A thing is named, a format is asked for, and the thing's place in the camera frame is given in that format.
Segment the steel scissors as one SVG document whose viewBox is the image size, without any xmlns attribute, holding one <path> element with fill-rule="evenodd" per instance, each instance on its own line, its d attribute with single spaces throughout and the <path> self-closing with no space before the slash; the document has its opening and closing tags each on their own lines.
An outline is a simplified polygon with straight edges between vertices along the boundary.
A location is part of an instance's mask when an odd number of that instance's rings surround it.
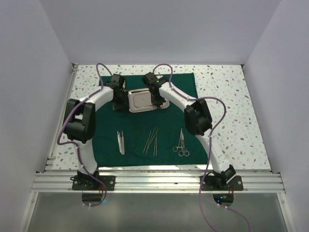
<svg viewBox="0 0 309 232">
<path fill-rule="evenodd" d="M 188 157 L 190 155 L 190 152 L 186 149 L 185 143 L 184 143 L 184 135 L 183 135 L 183 130 L 181 129 L 180 132 L 180 142 L 179 142 L 179 156 L 180 157 Z"/>
</svg>

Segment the steel instrument tray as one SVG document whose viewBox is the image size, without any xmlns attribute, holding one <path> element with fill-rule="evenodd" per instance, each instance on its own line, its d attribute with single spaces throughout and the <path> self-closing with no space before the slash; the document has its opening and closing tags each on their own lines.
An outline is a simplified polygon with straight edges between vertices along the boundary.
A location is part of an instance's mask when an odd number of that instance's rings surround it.
<svg viewBox="0 0 309 232">
<path fill-rule="evenodd" d="M 141 113 L 147 111 L 153 111 L 157 109 L 166 109 L 170 103 L 168 100 L 158 108 L 152 103 L 151 93 L 148 88 L 140 88 L 130 90 L 128 92 L 129 112 Z"/>
</svg>

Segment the steel ring-handled forceps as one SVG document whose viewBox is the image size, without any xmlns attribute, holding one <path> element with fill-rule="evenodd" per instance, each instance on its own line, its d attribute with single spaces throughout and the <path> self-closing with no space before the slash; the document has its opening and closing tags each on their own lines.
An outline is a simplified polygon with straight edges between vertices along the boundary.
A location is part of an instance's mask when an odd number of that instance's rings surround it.
<svg viewBox="0 0 309 232">
<path fill-rule="evenodd" d="M 183 139 L 183 130 L 180 130 L 180 136 L 178 145 L 173 147 L 173 152 L 179 152 L 179 153 L 185 153 L 185 147 L 184 147 L 184 139 Z"/>
</svg>

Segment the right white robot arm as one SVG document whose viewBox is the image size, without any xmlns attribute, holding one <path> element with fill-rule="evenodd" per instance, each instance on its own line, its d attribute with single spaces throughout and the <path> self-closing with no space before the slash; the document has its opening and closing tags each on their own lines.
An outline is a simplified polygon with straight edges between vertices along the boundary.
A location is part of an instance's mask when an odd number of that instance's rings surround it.
<svg viewBox="0 0 309 232">
<path fill-rule="evenodd" d="M 208 154 L 208 161 L 212 164 L 212 175 L 210 180 L 201 182 L 211 183 L 219 190 L 227 189 L 232 185 L 232 180 L 236 176 L 234 167 L 227 161 L 220 146 L 213 141 L 212 133 L 226 115 L 226 106 L 223 104 L 224 113 L 216 125 L 212 124 L 212 117 L 206 99 L 215 97 L 193 98 L 178 89 L 171 79 L 166 77 L 156 77 L 153 73 L 148 73 L 142 77 L 143 83 L 148 87 L 155 105 L 162 105 L 164 100 L 168 100 L 180 108 L 184 113 L 184 122 L 187 131 L 195 136 Z"/>
</svg>

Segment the dark green surgical cloth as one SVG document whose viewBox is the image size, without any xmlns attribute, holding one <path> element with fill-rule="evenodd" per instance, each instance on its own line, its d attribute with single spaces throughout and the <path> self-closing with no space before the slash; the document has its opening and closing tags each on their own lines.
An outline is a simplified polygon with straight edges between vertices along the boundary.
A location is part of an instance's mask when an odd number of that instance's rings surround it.
<svg viewBox="0 0 309 232">
<path fill-rule="evenodd" d="M 153 156 L 154 139 L 147 153 L 143 153 L 149 132 L 153 132 L 154 128 L 158 128 L 156 157 Z M 190 152 L 188 157 L 180 157 L 179 152 L 173 152 L 181 129 L 185 147 Z M 117 131 L 124 133 L 124 155 L 119 152 Z M 186 130 L 184 113 L 174 104 L 166 109 L 131 113 L 114 111 L 112 103 L 106 103 L 96 111 L 92 146 L 99 167 L 205 164 L 208 160 L 199 140 Z"/>
</svg>

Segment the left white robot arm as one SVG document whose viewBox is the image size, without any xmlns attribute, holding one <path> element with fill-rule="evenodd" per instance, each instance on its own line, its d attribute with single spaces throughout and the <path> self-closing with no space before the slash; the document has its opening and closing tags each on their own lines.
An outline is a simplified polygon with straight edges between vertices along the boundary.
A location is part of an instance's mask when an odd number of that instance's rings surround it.
<svg viewBox="0 0 309 232">
<path fill-rule="evenodd" d="M 63 126 L 57 139 L 58 145 L 72 144 L 76 147 L 79 163 L 77 177 L 91 190 L 97 189 L 102 183 L 92 148 L 96 111 L 109 102 L 114 111 L 129 109 L 126 79 L 119 74 L 113 74 L 110 81 L 88 97 L 67 101 Z"/>
</svg>

